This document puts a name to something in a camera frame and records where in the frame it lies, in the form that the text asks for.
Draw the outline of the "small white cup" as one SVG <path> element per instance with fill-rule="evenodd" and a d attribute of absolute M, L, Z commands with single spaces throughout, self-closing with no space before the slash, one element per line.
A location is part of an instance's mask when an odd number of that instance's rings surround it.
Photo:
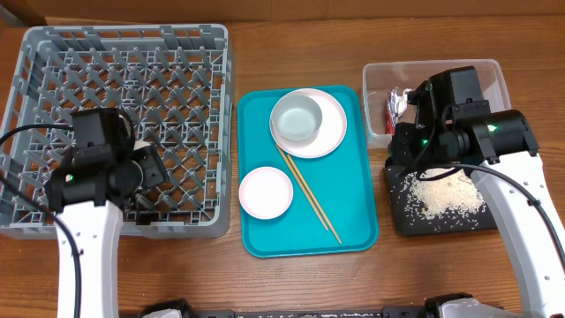
<path fill-rule="evenodd" d="M 150 147 L 151 143 L 143 140 L 136 140 L 134 142 L 133 153 L 138 154 L 142 153 L 146 148 Z"/>

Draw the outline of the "red snack wrapper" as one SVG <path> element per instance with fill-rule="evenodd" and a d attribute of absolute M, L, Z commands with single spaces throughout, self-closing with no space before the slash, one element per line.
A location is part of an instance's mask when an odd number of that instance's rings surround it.
<path fill-rule="evenodd" d="M 394 134 L 396 125 L 399 123 L 401 116 L 408 109 L 408 95 L 410 88 L 400 89 L 392 88 L 388 91 L 388 99 L 386 102 L 386 134 Z"/>

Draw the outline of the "small pink-white bowl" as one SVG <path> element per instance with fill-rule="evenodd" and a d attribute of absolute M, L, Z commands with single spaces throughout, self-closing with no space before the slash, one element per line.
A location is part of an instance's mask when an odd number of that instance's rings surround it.
<path fill-rule="evenodd" d="M 289 177 L 281 170 L 264 166 L 252 170 L 241 181 L 238 198 L 248 215 L 271 220 L 290 207 L 294 189 Z"/>

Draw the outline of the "grey-green bowl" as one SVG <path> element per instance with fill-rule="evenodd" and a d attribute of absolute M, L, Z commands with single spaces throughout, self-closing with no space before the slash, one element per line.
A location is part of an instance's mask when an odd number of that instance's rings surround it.
<path fill-rule="evenodd" d="M 319 131 L 322 124 L 320 105 L 308 95 L 285 95 L 274 106 L 270 122 L 283 139 L 306 142 Z"/>

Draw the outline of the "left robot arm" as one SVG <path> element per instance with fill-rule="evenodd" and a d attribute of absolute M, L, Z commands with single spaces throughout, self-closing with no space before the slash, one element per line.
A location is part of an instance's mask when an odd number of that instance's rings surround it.
<path fill-rule="evenodd" d="M 45 185 L 59 252 L 57 314 L 116 317 L 124 206 L 169 179 L 156 146 L 116 108 L 72 113 L 75 144 Z"/>

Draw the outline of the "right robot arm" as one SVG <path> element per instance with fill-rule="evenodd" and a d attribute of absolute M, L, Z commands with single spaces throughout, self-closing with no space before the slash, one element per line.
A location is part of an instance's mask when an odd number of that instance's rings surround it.
<path fill-rule="evenodd" d="M 496 223 L 518 281 L 523 317 L 564 315 L 564 226 L 546 188 L 533 131 L 518 110 L 492 112 L 477 71 L 437 73 L 408 92 L 412 124 L 388 146 L 401 175 L 426 182 L 463 171 Z"/>

